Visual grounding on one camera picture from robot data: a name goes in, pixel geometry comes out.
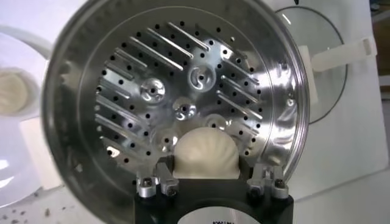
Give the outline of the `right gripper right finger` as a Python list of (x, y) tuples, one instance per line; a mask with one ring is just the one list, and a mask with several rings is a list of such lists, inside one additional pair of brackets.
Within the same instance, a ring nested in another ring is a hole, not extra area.
[(281, 166), (256, 163), (246, 184), (247, 194), (252, 198), (271, 197), (276, 200), (286, 200), (289, 197), (289, 188), (284, 181)]

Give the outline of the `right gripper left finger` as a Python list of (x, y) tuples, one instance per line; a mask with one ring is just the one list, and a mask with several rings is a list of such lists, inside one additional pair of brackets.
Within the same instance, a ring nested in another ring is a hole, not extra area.
[(179, 191), (179, 180), (173, 176), (174, 157), (161, 157), (155, 166), (142, 165), (136, 171), (136, 191), (141, 198), (157, 194), (175, 196)]

